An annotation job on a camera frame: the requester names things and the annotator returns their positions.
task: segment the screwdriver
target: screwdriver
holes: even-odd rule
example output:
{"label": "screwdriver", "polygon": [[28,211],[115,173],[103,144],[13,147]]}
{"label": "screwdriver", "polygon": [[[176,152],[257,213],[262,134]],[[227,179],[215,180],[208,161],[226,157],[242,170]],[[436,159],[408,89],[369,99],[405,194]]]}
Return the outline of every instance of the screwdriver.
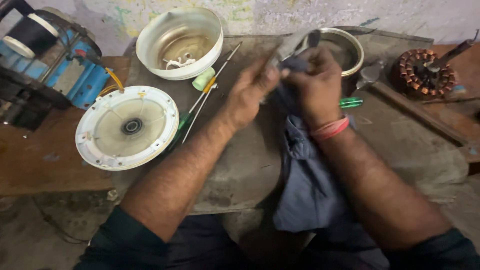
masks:
{"label": "screwdriver", "polygon": [[218,75],[220,75],[220,72],[222,72],[223,68],[227,65],[228,61],[230,61],[230,59],[232,58],[232,56],[235,54],[235,52],[237,52],[238,48],[240,47],[240,45],[242,44],[242,42],[240,42],[236,47],[235,49],[233,49],[233,51],[230,53],[230,55],[228,56],[227,60],[225,60],[225,63],[223,63],[222,67],[218,70],[218,72],[213,76],[212,79],[210,79],[210,81],[207,83],[207,85],[204,87],[204,89],[202,90],[202,94],[199,96],[199,98],[197,99],[197,101],[195,102],[195,104],[192,106],[192,108],[188,111],[188,113],[184,114],[183,117],[181,117],[180,119],[180,122],[179,122],[179,128],[178,130],[180,130],[183,125],[186,123],[186,120],[190,117],[192,111],[195,109],[195,107],[197,106],[198,102],[204,97],[204,95],[206,93],[208,93],[208,91],[210,90],[210,88],[212,87],[213,83],[215,82],[216,78],[218,77]]}
{"label": "screwdriver", "polygon": [[359,97],[342,98],[338,105],[340,108],[353,108],[363,104],[363,99]]}

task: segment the blue machine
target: blue machine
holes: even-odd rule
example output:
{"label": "blue machine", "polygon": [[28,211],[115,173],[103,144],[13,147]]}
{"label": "blue machine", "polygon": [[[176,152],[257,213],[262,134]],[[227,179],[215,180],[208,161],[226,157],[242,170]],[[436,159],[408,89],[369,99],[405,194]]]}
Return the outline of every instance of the blue machine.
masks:
{"label": "blue machine", "polygon": [[[0,6],[4,2],[21,2],[28,6],[24,0],[4,0]],[[25,16],[0,41],[0,99],[13,105],[9,111],[2,113],[4,123],[35,130],[51,107],[65,109],[74,105],[88,109],[109,74],[100,62],[102,54],[94,42],[93,34],[87,29],[53,8],[36,10],[34,15],[31,14]],[[42,37],[18,34],[17,28],[28,27],[26,23],[38,27],[37,22],[47,22],[56,30],[51,30],[56,34],[53,36],[56,42],[53,40],[50,48],[42,48],[45,42],[38,42],[39,39],[42,41]],[[38,106],[39,100],[50,103],[50,106]]]}

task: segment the person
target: person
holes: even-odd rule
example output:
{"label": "person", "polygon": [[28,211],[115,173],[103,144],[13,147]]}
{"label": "person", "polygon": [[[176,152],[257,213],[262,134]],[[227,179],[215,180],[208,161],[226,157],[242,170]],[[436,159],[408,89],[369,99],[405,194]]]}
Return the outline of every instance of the person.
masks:
{"label": "person", "polygon": [[[260,100],[280,78],[298,88],[313,139],[391,269],[480,269],[473,244],[440,210],[405,184],[354,130],[336,124],[344,123],[338,106],[341,68],[331,53],[317,47],[299,57],[309,63],[305,73],[265,67],[265,60],[246,68],[219,113],[128,190],[74,269],[256,268],[213,215],[187,215],[227,142],[254,120]],[[385,268],[332,252],[325,256],[329,247],[317,237],[296,269]]]}

